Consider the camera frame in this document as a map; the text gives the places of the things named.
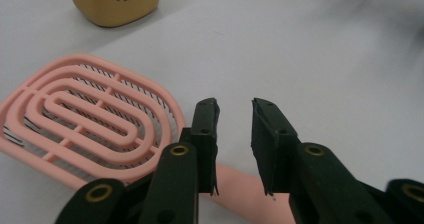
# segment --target white background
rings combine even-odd
[[[72,0],[0,0],[0,100],[60,56],[93,54],[163,85],[188,123],[217,98],[218,161],[256,176],[260,97],[359,180],[424,182],[423,51],[424,0],[160,0],[113,29]],[[73,193],[0,154],[0,223],[53,223]],[[199,222],[246,221],[202,198]]]

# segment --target brass screw hole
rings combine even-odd
[[[424,188],[411,184],[404,184],[402,186],[402,191],[408,197],[424,203]]]
[[[323,156],[324,155],[324,150],[322,150],[320,147],[318,147],[318,146],[313,146],[313,145],[311,145],[311,146],[307,146],[306,148],[305,148],[305,151],[308,153],[308,154],[310,154],[310,155],[313,155],[313,156]]]
[[[112,194],[112,186],[108,184],[99,184],[90,189],[85,195],[88,202],[101,202]]]
[[[188,147],[186,146],[176,146],[171,148],[171,154],[174,156],[183,156],[188,153]]]

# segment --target black mechanical part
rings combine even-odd
[[[253,100],[252,149],[266,194],[290,193],[297,223],[424,223],[424,187],[359,182],[325,146],[301,143],[272,102]]]
[[[197,223],[197,174],[197,153],[193,145],[175,143],[167,146],[138,223]]]
[[[197,223],[198,193],[217,190],[218,116],[216,99],[199,102],[192,127],[183,129],[179,143],[164,148],[154,173],[128,186],[115,179],[86,184],[56,223]]]

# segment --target gold bottle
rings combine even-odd
[[[96,25],[121,26],[146,16],[159,0],[73,0],[75,6]]]

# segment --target pink fly swatter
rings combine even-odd
[[[39,70],[0,105],[0,151],[78,189],[97,178],[130,183],[156,168],[185,121],[160,85],[75,54]]]

